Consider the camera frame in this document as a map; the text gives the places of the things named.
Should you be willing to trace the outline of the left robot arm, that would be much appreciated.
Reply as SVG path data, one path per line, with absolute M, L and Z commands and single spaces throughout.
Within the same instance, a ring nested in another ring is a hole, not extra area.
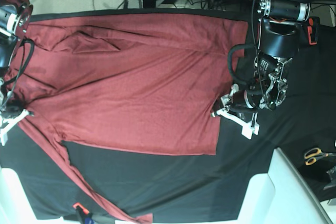
M 258 112 L 275 110 L 286 98 L 289 66 L 300 48 L 300 38 L 318 42 L 319 19 L 310 15 L 310 6 L 317 0 L 254 0 L 251 20 L 253 42 L 233 46 L 227 55 L 228 72 L 234 83 L 228 94 L 219 100 L 220 107 L 212 116 L 227 118 L 242 128 L 242 135 L 252 138 L 259 132 Z M 245 80 L 233 68 L 233 55 L 238 50 L 255 53 L 254 75 Z

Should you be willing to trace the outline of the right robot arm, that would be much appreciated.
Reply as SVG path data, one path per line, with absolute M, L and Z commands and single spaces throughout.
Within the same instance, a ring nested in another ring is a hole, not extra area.
M 34 115 L 12 99 L 19 77 L 26 70 L 34 52 L 34 42 L 25 38 L 33 5 L 30 0 L 1 0 L 1 145 L 7 133 L 27 116 Z M 28 57 L 23 57 L 15 77 L 5 80 L 10 64 L 20 47 L 30 44 Z

